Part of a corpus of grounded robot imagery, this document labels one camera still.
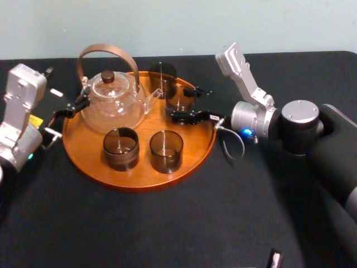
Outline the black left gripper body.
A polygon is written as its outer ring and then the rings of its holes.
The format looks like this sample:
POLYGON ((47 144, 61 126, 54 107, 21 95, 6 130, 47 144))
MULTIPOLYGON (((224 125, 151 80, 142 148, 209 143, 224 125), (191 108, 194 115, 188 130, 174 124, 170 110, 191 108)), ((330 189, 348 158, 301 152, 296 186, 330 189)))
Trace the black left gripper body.
POLYGON ((43 149, 48 149, 58 139, 55 132, 61 133, 60 122, 64 118, 54 119, 55 105, 61 97, 65 97, 64 93, 46 88, 44 97, 32 111, 32 125, 42 135, 43 149))

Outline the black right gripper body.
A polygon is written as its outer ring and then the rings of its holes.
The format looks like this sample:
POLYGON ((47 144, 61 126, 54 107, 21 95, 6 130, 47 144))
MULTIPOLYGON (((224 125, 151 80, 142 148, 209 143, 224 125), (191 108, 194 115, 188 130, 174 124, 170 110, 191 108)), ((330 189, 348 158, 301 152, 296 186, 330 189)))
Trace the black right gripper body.
POLYGON ((231 127, 232 110, 232 102, 222 99, 214 93, 208 95, 208 119, 212 122, 214 130, 218 131, 220 127, 231 127))

